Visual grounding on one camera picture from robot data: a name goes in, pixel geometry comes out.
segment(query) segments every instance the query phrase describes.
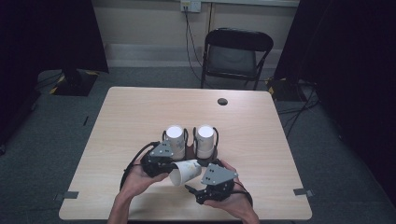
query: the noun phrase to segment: white cylindrical object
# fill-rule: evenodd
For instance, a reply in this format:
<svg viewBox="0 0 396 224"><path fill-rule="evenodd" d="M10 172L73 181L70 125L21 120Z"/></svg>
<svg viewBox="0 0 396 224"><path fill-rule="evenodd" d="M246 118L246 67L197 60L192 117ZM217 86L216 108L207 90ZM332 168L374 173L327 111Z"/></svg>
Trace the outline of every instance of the white cylindrical object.
<svg viewBox="0 0 396 224"><path fill-rule="evenodd" d="M197 160L177 161L174 162L178 169L174 169L169 178L175 186L185 184L187 181L194 179L202 172L201 165Z"/></svg>
<svg viewBox="0 0 396 224"><path fill-rule="evenodd" d="M214 150L215 150L214 148L212 148L212 150L210 150L210 151L201 151L201 150L198 150L198 152L197 152L197 157L198 157L199 159L207 159L207 158L209 158L209 157L212 156Z"/></svg>
<svg viewBox="0 0 396 224"><path fill-rule="evenodd" d="M213 153L213 146L215 142L215 131L212 126L202 125L198 128L196 138L198 140L197 157L200 159L207 159Z"/></svg>
<svg viewBox="0 0 396 224"><path fill-rule="evenodd" d="M184 158L185 154L185 141L183 129L178 125L169 126L166 129L166 138L169 140L173 150L173 159L180 160Z"/></svg>

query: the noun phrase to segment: electrical outlet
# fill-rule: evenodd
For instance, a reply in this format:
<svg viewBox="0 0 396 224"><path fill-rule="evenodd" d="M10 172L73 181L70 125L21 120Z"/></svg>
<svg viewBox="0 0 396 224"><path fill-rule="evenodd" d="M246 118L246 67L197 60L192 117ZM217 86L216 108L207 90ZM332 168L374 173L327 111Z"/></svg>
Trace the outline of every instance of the electrical outlet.
<svg viewBox="0 0 396 224"><path fill-rule="evenodd" d="M191 1L180 1L180 11L191 11Z"/></svg>
<svg viewBox="0 0 396 224"><path fill-rule="evenodd" d="M180 1L180 11L201 12L200 1Z"/></svg>

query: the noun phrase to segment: wall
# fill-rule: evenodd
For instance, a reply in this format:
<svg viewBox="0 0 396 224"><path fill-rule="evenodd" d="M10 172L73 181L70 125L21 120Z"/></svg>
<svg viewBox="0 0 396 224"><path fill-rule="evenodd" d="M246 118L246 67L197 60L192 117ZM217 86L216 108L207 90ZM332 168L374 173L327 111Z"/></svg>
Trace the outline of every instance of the wall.
<svg viewBox="0 0 396 224"><path fill-rule="evenodd" d="M175 48L186 46L186 17L180 12L179 1L92 2L102 39L106 44ZM196 48L203 46L209 26L210 29L234 27L263 31L274 39L275 45L271 54L277 63L296 7L263 6L262 2L265 1L258 2L261 5L203 2L201 13L189 13L188 16Z"/></svg>

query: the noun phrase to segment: baseboard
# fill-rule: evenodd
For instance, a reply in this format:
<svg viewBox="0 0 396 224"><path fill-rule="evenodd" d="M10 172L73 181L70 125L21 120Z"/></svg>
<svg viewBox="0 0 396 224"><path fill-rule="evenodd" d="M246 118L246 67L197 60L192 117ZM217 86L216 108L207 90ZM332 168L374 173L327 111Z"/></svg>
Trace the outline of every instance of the baseboard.
<svg viewBox="0 0 396 224"><path fill-rule="evenodd" d="M186 47L105 44L108 67L199 67L202 63L202 52L202 47L195 50L189 48L189 61ZM276 68L281 54L282 49L271 50L264 68Z"/></svg>

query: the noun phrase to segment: gray floor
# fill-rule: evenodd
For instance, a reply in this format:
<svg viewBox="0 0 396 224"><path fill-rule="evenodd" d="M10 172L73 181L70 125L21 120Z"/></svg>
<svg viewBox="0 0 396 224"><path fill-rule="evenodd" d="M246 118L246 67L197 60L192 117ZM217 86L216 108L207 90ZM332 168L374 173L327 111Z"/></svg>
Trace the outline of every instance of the gray floor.
<svg viewBox="0 0 396 224"><path fill-rule="evenodd" d="M195 67L199 76L200 68ZM265 69L263 78L274 73ZM48 71L42 80L57 75ZM46 85L49 79L39 86ZM243 82L211 78L217 89L250 89ZM95 119L112 86L199 88L189 67L115 67L101 74L88 97L49 94L52 84L41 88L33 111L7 143L0 158L0 223L105 223L68 222L58 217L62 202L57 193L67 191ZM263 82L259 91L266 91ZM301 102L276 102L278 111L301 108ZM289 130L295 114L280 115ZM298 118L288 138L313 217L297 223L396 223L396 212L365 164L338 138L330 117L318 105ZM263 221L262 223L290 223Z"/></svg>

